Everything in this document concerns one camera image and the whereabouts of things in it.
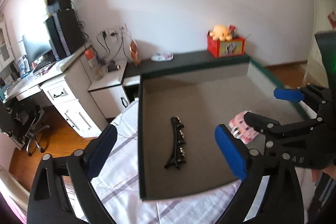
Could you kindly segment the right hand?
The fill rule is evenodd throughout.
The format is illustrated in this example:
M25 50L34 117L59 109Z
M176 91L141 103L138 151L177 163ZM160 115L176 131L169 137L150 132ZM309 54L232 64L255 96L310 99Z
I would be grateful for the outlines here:
M334 164L329 165L328 167L322 170L321 182L327 185L332 180L336 179L336 166Z

